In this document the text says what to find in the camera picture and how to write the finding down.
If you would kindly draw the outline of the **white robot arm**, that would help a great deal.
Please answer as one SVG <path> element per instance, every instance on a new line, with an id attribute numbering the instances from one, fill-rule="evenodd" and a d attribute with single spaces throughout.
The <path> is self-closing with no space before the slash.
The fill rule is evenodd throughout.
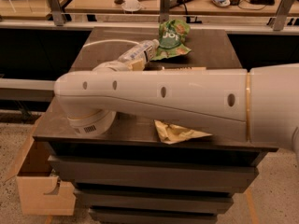
<path id="1" fill-rule="evenodd" d="M 54 93 L 80 135 L 104 133 L 122 112 L 299 153 L 298 64 L 132 71 L 113 61 L 62 75 Z"/>

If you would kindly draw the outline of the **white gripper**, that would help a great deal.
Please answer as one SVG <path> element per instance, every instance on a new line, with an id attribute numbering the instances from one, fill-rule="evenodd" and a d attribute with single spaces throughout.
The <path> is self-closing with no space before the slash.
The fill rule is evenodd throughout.
<path id="1" fill-rule="evenodd" d="M 143 63 L 142 59 L 135 60 L 129 63 L 129 68 L 132 71 L 143 71 L 145 69 L 145 64 Z M 125 63 L 121 63 L 118 61 L 109 61 L 98 64 L 96 67 L 94 67 L 93 71 L 100 71 L 104 69 L 110 69 L 112 71 L 128 71 L 129 68 Z"/>

